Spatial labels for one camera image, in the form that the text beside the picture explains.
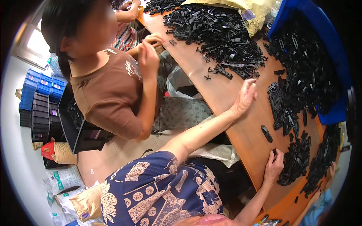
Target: white print on t-shirt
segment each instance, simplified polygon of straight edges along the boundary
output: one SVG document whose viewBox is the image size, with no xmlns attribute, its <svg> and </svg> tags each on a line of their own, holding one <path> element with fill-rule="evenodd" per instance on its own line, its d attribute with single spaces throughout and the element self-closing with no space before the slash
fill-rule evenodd
<svg viewBox="0 0 362 226">
<path fill-rule="evenodd" d="M 128 60 L 126 60 L 125 66 L 129 76 L 132 76 L 131 74 L 134 74 L 138 76 L 138 80 L 141 80 L 142 77 L 138 74 L 137 69 L 130 62 L 128 62 Z"/>
</svg>

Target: black plastic crate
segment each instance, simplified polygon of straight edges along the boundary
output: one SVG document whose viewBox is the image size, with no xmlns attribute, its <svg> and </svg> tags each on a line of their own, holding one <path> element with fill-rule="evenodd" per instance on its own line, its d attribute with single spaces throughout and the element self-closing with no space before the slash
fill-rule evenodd
<svg viewBox="0 0 362 226">
<path fill-rule="evenodd" d="M 59 164 L 59 163 L 56 163 L 54 160 L 50 160 L 48 158 L 45 158 L 43 156 L 43 161 L 44 161 L 44 167 L 46 169 L 55 169 L 55 168 L 58 168 L 58 167 L 62 167 L 62 166 L 66 166 L 67 164 Z"/>
<path fill-rule="evenodd" d="M 21 127 L 31 127 L 31 111 L 20 109 L 19 106 L 19 113 L 20 113 L 20 126 Z"/>
<path fill-rule="evenodd" d="M 67 112 L 68 104 L 74 99 L 72 88 L 67 84 L 60 100 L 58 113 L 67 142 L 74 154 L 82 151 L 99 150 L 110 141 L 114 134 L 101 129 L 83 119 L 80 129 L 73 125 L 73 119 Z"/>
<path fill-rule="evenodd" d="M 32 142 L 48 142 L 50 130 L 48 101 L 48 96 L 34 93 L 30 127 Z"/>
<path fill-rule="evenodd" d="M 51 137 L 55 139 L 56 142 L 67 142 L 62 124 L 60 123 L 59 113 L 58 113 L 58 104 L 51 102 L 49 97 L 49 141 Z"/>
</svg>

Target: grey cloth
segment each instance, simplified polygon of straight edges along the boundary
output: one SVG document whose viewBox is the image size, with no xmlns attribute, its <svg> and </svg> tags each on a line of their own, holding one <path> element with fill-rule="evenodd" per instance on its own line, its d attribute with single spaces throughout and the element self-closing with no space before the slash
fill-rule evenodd
<svg viewBox="0 0 362 226">
<path fill-rule="evenodd" d="M 160 67 L 157 84 L 159 91 L 165 93 L 167 90 L 167 77 L 177 66 L 177 63 L 166 50 L 159 55 L 159 58 Z M 159 116 L 153 124 L 152 133 L 157 134 L 164 130 L 178 128 L 191 128 L 211 115 L 211 110 L 203 100 L 163 97 Z"/>
</svg>

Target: pile of black plastic parts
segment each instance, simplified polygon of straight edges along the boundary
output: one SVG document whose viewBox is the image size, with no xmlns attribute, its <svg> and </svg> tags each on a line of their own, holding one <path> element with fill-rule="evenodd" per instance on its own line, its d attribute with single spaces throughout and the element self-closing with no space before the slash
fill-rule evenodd
<svg viewBox="0 0 362 226">
<path fill-rule="evenodd" d="M 339 97 L 340 86 L 331 57 L 300 11 L 294 11 L 283 29 L 273 35 L 269 46 L 264 46 L 286 68 L 286 79 L 279 76 L 278 86 L 273 83 L 275 88 L 268 93 L 274 129 L 283 127 L 286 136 L 299 127 L 296 114 L 301 110 L 307 109 L 312 118 L 317 115 L 315 108 L 327 114 Z"/>
<path fill-rule="evenodd" d="M 319 145 L 318 153 L 312 160 L 307 176 L 308 182 L 304 185 L 300 193 L 305 192 L 305 197 L 319 189 L 321 184 L 318 185 L 320 179 L 326 176 L 327 169 L 336 161 L 338 147 L 341 142 L 340 128 L 337 124 L 328 125 L 324 131 L 323 142 Z"/>
<path fill-rule="evenodd" d="M 238 13 L 233 9 L 211 7 L 206 5 L 182 5 L 172 13 L 163 17 L 164 25 L 170 29 L 177 40 L 186 44 L 201 45 L 200 52 L 206 62 L 214 59 L 218 65 L 210 68 L 231 79 L 232 76 L 222 73 L 230 68 L 241 78 L 259 77 L 255 70 L 265 66 L 267 57 L 256 42 L 250 41 L 249 33 Z"/>
<path fill-rule="evenodd" d="M 311 136 L 303 131 L 301 138 L 298 134 L 292 133 L 290 136 L 289 152 L 284 155 L 284 168 L 279 174 L 277 183 L 282 186 L 287 186 L 293 183 L 298 177 L 307 174 L 307 166 L 309 166 Z"/>
<path fill-rule="evenodd" d="M 151 0 L 147 2 L 144 12 L 150 12 L 150 15 L 171 11 L 179 7 L 183 0 Z"/>
<path fill-rule="evenodd" d="M 75 102 L 74 98 L 68 104 L 67 113 L 72 118 L 72 123 L 74 128 L 76 128 L 79 131 L 80 128 L 82 127 L 84 116 L 82 112 L 79 110 L 78 105 Z"/>
</svg>

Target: brown t-shirt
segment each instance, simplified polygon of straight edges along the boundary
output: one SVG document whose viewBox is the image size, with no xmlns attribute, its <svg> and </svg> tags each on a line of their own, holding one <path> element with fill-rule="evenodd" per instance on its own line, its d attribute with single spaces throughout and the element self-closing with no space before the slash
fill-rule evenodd
<svg viewBox="0 0 362 226">
<path fill-rule="evenodd" d="M 133 139 L 142 131 L 137 118 L 142 76 L 133 57 L 110 49 L 117 54 L 111 53 L 103 67 L 84 76 L 71 77 L 74 98 L 88 122 L 124 139 Z M 161 104 L 159 97 L 158 91 L 156 113 Z"/>
</svg>

